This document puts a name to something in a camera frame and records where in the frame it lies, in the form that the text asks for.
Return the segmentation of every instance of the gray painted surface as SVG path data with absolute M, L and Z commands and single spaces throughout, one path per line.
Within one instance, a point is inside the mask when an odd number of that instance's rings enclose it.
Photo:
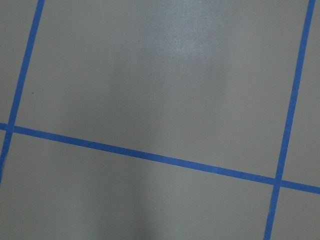
M 306 3 L 47 1 L 16 124 L 273 177 Z
M 47 0 L 16 125 L 274 177 L 307 3 Z M 0 123 L 35 6 L 0 2 Z M 284 171 L 318 187 L 319 13 Z M 14 133 L 0 239 L 262 240 L 271 193 Z M 319 200 L 282 188 L 272 240 L 317 239 Z
M 7 123 L 36 0 L 0 2 L 0 123 Z
M 320 195 L 282 188 L 273 240 L 317 240 L 320 236 Z
M 3 239 L 262 239 L 272 186 L 15 134 Z

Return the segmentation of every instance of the gray floor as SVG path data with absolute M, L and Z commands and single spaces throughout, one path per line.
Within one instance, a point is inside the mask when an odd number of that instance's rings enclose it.
M 36 4 L 0 3 L 0 123 Z M 47 0 L 15 125 L 274 178 L 307 5 Z M 316 3 L 283 175 L 317 187 L 319 29 Z M 272 189 L 14 133 L 0 237 L 262 240 Z M 281 188 L 272 240 L 318 239 L 319 204 Z

